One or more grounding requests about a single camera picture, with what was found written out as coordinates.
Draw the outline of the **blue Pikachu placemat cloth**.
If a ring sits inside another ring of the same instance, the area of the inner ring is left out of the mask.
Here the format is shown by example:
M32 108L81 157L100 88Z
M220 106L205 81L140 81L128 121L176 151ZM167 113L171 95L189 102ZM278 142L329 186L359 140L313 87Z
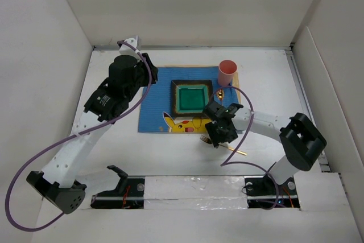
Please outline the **blue Pikachu placemat cloth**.
M158 82L153 84L143 100L138 122L140 133L168 133L171 130L164 121L163 113L171 115L171 81L211 80L213 89L218 88L218 67L160 67Z

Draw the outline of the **green square ceramic plate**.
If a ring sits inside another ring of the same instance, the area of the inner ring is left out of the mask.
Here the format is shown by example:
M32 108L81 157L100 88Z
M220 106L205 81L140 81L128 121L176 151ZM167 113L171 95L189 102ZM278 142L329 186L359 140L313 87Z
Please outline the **green square ceramic plate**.
M172 80L170 88L173 118L203 116L213 91L211 80Z

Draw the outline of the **gold spoon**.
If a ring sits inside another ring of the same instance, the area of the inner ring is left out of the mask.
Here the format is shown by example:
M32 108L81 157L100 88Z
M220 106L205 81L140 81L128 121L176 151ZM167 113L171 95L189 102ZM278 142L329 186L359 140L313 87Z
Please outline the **gold spoon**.
M225 97L224 90L223 90L223 89L219 89L219 90L216 92L216 96L217 96L218 100L220 101L220 104L222 104L223 99L224 99L224 97Z

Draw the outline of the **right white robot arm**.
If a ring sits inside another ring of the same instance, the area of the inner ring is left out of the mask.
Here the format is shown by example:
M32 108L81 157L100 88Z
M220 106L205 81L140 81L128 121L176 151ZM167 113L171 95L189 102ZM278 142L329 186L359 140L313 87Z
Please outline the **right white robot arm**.
M327 146L324 136L303 113L279 117L236 103L226 108L216 101L208 103L203 113L211 120L205 128L214 147L236 140L242 132L256 133L281 143L285 156L270 169L271 175L263 179L264 190L270 194L280 191L297 172L311 170Z

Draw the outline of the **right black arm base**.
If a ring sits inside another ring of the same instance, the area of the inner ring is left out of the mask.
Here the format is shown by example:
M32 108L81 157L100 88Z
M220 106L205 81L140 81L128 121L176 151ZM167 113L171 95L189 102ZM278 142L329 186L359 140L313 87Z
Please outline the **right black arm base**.
M300 208L294 178L289 178L282 185L278 185L278 191L270 178L263 176L245 176L245 185L241 192L247 196L249 209L261 208Z

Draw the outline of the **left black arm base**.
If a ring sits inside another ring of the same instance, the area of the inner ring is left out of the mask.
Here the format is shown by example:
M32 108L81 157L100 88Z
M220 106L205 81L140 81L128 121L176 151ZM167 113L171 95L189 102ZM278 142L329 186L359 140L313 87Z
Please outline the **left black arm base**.
M118 175L115 187L92 196L90 206L93 209L143 209L144 208L144 176L129 176L115 165L107 166Z

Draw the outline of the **pink plastic cup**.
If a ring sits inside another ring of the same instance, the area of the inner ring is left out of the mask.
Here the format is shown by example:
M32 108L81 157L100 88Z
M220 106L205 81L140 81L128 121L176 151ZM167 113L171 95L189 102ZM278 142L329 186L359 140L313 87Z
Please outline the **pink plastic cup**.
M220 86L229 85L237 72L237 65L232 60L223 60L218 65L218 84Z

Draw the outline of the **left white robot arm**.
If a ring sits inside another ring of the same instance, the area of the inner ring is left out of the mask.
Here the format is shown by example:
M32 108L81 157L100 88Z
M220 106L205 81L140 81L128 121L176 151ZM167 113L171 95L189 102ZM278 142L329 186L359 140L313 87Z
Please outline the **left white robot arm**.
M40 171L31 171L27 182L64 214L75 211L85 198L86 185L76 180L81 166L114 119L128 108L138 90L158 80L158 69L147 53L143 60L119 55L109 65L106 79L84 105L78 128Z

